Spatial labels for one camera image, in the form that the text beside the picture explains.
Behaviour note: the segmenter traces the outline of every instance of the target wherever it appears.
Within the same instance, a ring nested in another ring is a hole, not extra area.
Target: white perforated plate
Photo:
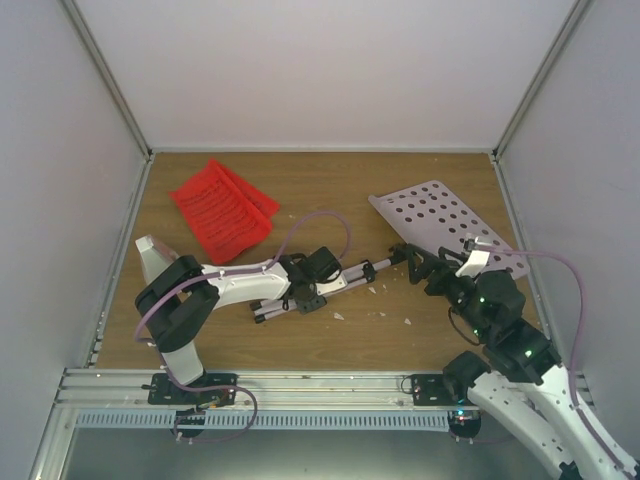
[[[462,251],[467,234],[489,239],[496,248],[511,247],[444,184],[421,183],[383,197],[369,196],[369,203],[407,243],[437,255],[440,247]],[[529,273],[519,255],[491,254],[484,271],[507,270],[516,279]]]

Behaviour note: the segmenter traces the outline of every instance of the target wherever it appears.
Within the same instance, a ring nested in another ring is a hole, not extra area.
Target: metal rod
[[[527,87],[522,100],[520,100],[518,108],[511,117],[511,120],[509,120],[507,128],[505,129],[504,133],[500,137],[500,140],[498,141],[498,144],[496,145],[494,153],[497,158],[500,158],[504,151],[507,149],[509,142],[513,138],[513,135],[517,131],[520,123],[522,122],[522,119],[525,117],[527,111],[529,110],[529,107],[533,103],[533,100],[535,99],[538,92],[540,92],[545,80],[549,77],[549,73],[568,45],[569,40],[571,40],[571,37],[576,31],[576,27],[584,18],[584,14],[591,4],[592,0],[576,0],[573,3],[571,10],[569,10],[567,17],[565,18],[564,23],[560,28],[560,31],[554,38],[551,47],[549,47],[549,50],[542,60],[542,63],[538,67],[538,71]]]
[[[145,156],[145,158],[149,160],[151,157],[151,148],[145,140],[144,135],[142,134],[142,130],[140,130],[140,126],[133,116],[133,113],[131,112],[127,101],[125,100],[120,87],[118,87],[118,83],[116,82],[113,73],[111,73],[111,69],[107,64],[104,55],[100,51],[100,48],[98,47],[98,44],[93,37],[93,34],[91,33],[91,29],[89,28],[84,15],[82,15],[82,12],[80,11],[80,8],[78,7],[75,0],[59,1],[62,5],[62,8],[67,13],[67,16],[69,17],[71,24],[76,30],[76,33],[80,37],[80,41],[93,60],[93,64],[98,70],[98,74],[102,78],[105,86],[107,87],[107,90],[109,90],[113,102],[122,114],[122,118],[127,124],[129,132],[131,132],[133,139],[138,144],[138,148],[140,148],[140,151]]]
[[[502,192],[502,198],[504,199],[504,204],[507,208],[507,215],[511,221],[511,226],[513,227],[513,233],[516,237],[518,248],[521,250],[530,250],[525,230],[517,214],[517,210],[513,203],[511,189],[509,188],[507,179],[502,171],[502,167],[499,162],[493,161],[492,163],[498,179],[500,191]],[[538,278],[540,278],[540,270],[535,262],[529,262],[529,265],[531,267],[528,274],[529,286],[531,287],[531,293],[533,294],[533,303],[540,319],[540,325],[542,325],[542,330],[547,337],[552,340],[557,340],[560,337],[558,337],[557,330],[549,321],[549,310],[544,300],[546,296],[543,296],[540,282],[538,281]]]
[[[149,172],[151,170],[152,164],[153,162],[145,162],[142,164],[138,181],[136,182],[135,188],[131,195],[131,201],[129,203],[129,208],[127,209],[127,217],[120,232],[120,237],[118,238],[118,243],[113,254],[111,265],[109,266],[109,279],[107,289],[102,300],[100,311],[98,312],[98,318],[96,320],[96,330],[92,335],[91,340],[88,342],[86,349],[84,350],[83,365],[85,366],[89,366],[91,363],[95,363],[95,359],[97,358],[95,353],[95,346],[96,343],[100,341],[100,338],[104,334],[104,329],[107,325],[109,311],[111,310],[111,304],[113,303],[113,298],[116,293],[116,287],[118,285],[118,280],[120,279],[120,272],[122,271],[124,259],[127,255],[127,247],[129,245],[131,235],[133,234],[133,226],[135,225],[138,211],[140,210],[140,204],[142,203],[142,197],[147,185],[147,180],[149,179]]]

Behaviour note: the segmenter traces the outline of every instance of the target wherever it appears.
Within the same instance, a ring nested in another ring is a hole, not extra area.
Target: black cable
[[[449,323],[451,324],[451,326],[453,327],[453,329],[454,329],[456,332],[458,332],[458,335],[460,335],[460,336],[462,337],[462,339],[463,339],[465,342],[467,342],[467,343],[469,343],[469,344],[473,345],[474,347],[479,346],[479,345],[480,345],[480,342],[474,342],[474,341],[473,341],[473,340],[471,340],[469,337],[467,337],[464,333],[462,333],[462,330],[460,330],[460,329],[456,326],[455,322],[453,321],[453,317],[451,316],[451,313],[453,313],[453,307],[449,307],[449,310],[447,311],[447,316],[449,317]]]

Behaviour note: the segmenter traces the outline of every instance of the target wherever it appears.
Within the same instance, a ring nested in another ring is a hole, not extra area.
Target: black mounting bracket
[[[362,274],[367,283],[373,283],[376,279],[376,269],[369,260],[363,260]]]
[[[236,385],[238,376],[233,373],[205,373],[189,387],[213,387],[216,385]],[[236,393],[226,390],[210,390],[207,392],[187,392],[176,386],[166,373],[156,373],[151,377],[151,385],[142,385],[149,390],[149,405],[206,405],[213,403],[216,407],[233,405]]]
[[[466,399],[454,398],[444,383],[442,373],[424,373],[411,375],[411,394],[416,407],[469,406]]]

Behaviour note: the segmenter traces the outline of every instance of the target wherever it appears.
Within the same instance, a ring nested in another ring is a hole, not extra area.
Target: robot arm
[[[189,385],[204,375],[194,339],[209,314],[218,308],[252,300],[295,301],[307,313],[326,304],[325,295],[346,286],[340,263],[322,247],[309,255],[282,256],[253,265],[217,267],[200,265],[194,257],[178,257],[150,236],[136,242],[147,287],[138,295],[136,308],[145,315],[160,298],[184,281],[197,282],[164,303],[147,322],[147,328],[175,379]]]
[[[452,397],[489,412],[554,478],[638,478],[637,462],[586,403],[571,402],[569,373],[551,342],[521,318],[525,298],[510,274],[480,273],[489,257],[483,247],[476,238],[465,243],[467,256],[441,249],[437,257],[412,245],[399,247],[407,256],[411,282],[426,279],[427,295],[449,300],[494,368],[491,372],[477,355],[464,352],[443,371]]]

